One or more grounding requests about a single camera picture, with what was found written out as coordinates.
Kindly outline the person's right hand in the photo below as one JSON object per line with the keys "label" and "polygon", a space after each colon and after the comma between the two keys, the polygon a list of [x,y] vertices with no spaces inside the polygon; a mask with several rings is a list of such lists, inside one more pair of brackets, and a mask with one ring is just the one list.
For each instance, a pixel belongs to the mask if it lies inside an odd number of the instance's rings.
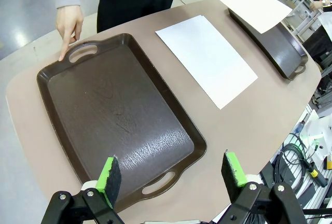
{"label": "person's right hand", "polygon": [[79,5],[64,6],[57,9],[56,29],[61,38],[62,45],[58,61],[62,61],[70,44],[80,39],[84,17]]}

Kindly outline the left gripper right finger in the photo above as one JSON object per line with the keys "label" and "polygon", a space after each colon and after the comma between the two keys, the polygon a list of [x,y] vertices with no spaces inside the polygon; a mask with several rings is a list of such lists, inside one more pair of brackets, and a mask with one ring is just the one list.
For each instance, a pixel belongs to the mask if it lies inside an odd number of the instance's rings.
{"label": "left gripper right finger", "polygon": [[231,204],[220,223],[246,223],[249,215],[261,215],[266,223],[306,223],[290,185],[248,181],[234,152],[224,153],[221,173]]}

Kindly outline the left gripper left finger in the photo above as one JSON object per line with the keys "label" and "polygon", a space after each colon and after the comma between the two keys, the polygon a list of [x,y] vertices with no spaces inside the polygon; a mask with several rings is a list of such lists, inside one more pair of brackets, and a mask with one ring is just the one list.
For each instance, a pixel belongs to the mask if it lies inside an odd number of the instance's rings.
{"label": "left gripper left finger", "polygon": [[95,186],[80,190],[76,195],[67,191],[53,194],[42,223],[123,223],[115,211],[121,185],[117,157],[107,158]]}

